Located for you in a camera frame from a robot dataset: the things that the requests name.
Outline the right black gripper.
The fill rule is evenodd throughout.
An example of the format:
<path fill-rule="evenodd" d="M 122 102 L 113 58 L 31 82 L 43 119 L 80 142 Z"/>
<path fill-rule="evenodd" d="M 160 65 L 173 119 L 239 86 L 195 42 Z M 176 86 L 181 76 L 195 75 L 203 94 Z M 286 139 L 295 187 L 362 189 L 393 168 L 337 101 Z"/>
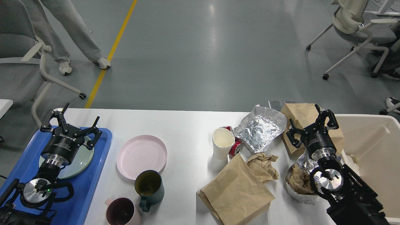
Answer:
<path fill-rule="evenodd" d="M 307 126 L 304 129 L 295 127 L 292 119 L 289 119 L 290 126 L 286 132 L 291 145 L 295 148 L 300 148 L 304 143 L 309 158 L 318 161 L 323 157 L 336 155 L 336 147 L 328 133 L 328 130 L 339 129 L 339 124 L 335 114 L 330 109 L 324 110 L 317 104 L 314 105 L 318 112 L 318 117 L 314 124 Z M 301 139 L 295 138 L 295 134 L 299 134 Z"/>

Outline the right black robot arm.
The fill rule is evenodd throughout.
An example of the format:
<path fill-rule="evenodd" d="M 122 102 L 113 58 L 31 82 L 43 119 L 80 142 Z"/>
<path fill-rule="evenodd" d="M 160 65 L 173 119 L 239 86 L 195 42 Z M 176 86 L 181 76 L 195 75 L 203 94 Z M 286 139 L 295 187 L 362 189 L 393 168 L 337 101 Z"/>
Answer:
<path fill-rule="evenodd" d="M 329 202 L 326 212 L 337 225 L 388 225 L 377 193 L 336 155 L 328 133 L 339 128 L 334 113 L 315 107 L 318 116 L 314 123 L 297 128 L 290 119 L 286 132 L 292 146 L 305 147 L 296 162 L 307 172 L 312 191 Z"/>

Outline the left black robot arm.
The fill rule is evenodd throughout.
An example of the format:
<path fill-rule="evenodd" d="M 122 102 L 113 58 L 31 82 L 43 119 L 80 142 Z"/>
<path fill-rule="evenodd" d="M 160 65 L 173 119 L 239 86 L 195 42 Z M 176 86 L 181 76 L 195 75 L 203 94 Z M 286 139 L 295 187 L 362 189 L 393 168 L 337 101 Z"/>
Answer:
<path fill-rule="evenodd" d="M 1 194 L 2 225 L 49 225 L 53 216 L 47 214 L 52 205 L 74 196 L 72 183 L 60 182 L 59 174 L 72 164 L 80 147 L 92 150 L 102 131 L 97 127 L 99 116 L 85 129 L 68 124 L 64 118 L 68 107 L 69 103 L 61 111 L 49 111 L 40 126 L 51 138 L 41 152 L 44 162 L 36 175 L 25 183 L 14 179 Z"/>

